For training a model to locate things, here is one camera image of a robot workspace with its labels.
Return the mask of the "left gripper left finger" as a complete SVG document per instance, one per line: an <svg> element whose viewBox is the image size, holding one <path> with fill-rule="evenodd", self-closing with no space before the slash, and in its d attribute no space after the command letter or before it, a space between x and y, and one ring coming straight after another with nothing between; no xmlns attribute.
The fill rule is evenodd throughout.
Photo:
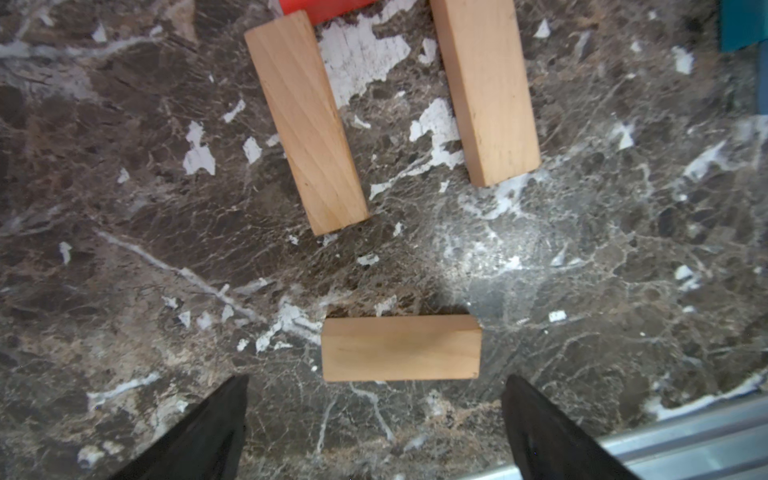
<svg viewBox="0 0 768 480"><path fill-rule="evenodd" d="M235 375L114 479L234 479L246 436L249 377Z"/></svg>

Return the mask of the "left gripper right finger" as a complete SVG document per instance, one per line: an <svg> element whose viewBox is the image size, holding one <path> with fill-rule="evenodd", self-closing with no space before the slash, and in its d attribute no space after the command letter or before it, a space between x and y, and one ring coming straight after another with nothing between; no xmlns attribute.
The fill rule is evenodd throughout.
<svg viewBox="0 0 768 480"><path fill-rule="evenodd" d="M508 443L523 478L636 477L521 376L507 378L501 407Z"/></svg>

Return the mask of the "wooden block bottom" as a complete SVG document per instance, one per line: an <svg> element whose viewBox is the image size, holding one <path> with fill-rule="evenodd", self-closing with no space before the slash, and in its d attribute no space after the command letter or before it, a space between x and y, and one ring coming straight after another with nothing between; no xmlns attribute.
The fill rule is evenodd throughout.
<svg viewBox="0 0 768 480"><path fill-rule="evenodd" d="M321 333L323 378L473 379L480 372L482 334L471 315L331 318Z"/></svg>

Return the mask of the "wooden block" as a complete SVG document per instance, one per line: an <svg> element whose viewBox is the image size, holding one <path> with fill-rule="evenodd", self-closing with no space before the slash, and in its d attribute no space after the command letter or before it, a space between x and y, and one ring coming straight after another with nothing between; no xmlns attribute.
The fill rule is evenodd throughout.
<svg viewBox="0 0 768 480"><path fill-rule="evenodd" d="M473 379L480 372L482 334L471 315L331 318L321 333L323 378Z"/></svg>
<svg viewBox="0 0 768 480"><path fill-rule="evenodd" d="M296 11L244 38L311 229L316 236L369 218L314 28Z"/></svg>
<svg viewBox="0 0 768 480"><path fill-rule="evenodd" d="M432 1L470 181L488 187L541 163L512 0Z"/></svg>

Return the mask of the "red block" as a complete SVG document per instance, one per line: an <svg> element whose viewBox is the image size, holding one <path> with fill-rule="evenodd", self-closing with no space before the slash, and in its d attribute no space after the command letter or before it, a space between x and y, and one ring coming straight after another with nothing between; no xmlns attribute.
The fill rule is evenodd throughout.
<svg viewBox="0 0 768 480"><path fill-rule="evenodd" d="M285 15L305 11L313 25L318 25L348 12L374 3L375 0L280 0Z"/></svg>

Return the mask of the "teal block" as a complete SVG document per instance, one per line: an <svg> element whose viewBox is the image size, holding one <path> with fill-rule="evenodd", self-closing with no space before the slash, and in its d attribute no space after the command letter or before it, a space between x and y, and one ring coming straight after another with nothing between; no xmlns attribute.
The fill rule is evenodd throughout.
<svg viewBox="0 0 768 480"><path fill-rule="evenodd" d="M733 52L767 39L767 0L720 1L720 50Z"/></svg>

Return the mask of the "blue block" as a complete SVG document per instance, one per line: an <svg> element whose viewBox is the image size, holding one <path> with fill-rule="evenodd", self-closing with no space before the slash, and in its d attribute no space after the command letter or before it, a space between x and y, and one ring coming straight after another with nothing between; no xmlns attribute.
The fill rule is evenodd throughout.
<svg viewBox="0 0 768 480"><path fill-rule="evenodd" d="M763 40L759 44L759 55L757 58L757 113L759 115L768 115L768 40Z"/></svg>

